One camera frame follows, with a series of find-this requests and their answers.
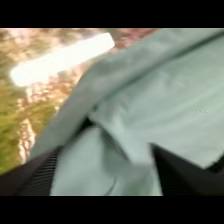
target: blurry background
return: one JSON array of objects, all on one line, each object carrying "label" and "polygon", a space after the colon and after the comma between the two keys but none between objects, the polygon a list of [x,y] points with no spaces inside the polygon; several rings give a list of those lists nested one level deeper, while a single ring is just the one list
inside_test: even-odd
[{"label": "blurry background", "polygon": [[131,46],[157,28],[0,28],[0,174],[22,164],[37,135],[68,97],[82,74],[94,63],[83,64],[52,76],[46,83],[17,87],[9,74],[21,62],[109,32],[115,47],[107,54]]}]

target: teal fabric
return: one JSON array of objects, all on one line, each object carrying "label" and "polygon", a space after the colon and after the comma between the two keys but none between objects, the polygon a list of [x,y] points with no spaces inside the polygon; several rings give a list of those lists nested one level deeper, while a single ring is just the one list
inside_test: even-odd
[{"label": "teal fabric", "polygon": [[51,195],[161,195],[150,143],[201,167],[223,154],[223,31],[161,29],[93,65],[31,151],[64,145]]}]

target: white bar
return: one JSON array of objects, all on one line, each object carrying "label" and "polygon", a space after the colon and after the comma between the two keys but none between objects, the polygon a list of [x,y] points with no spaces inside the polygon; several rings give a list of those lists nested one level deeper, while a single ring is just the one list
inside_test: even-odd
[{"label": "white bar", "polygon": [[109,33],[99,34],[20,64],[12,69],[10,76],[17,86],[46,82],[49,76],[79,65],[113,47],[114,41]]}]

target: bright white light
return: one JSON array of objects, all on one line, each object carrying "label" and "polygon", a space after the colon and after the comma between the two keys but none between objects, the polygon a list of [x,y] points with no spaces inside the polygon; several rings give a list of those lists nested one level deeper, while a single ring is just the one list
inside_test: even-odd
[{"label": "bright white light", "polygon": [[49,76],[79,65],[113,47],[114,41],[109,33],[99,34],[22,63],[12,69],[10,76],[17,86],[46,82]]}]

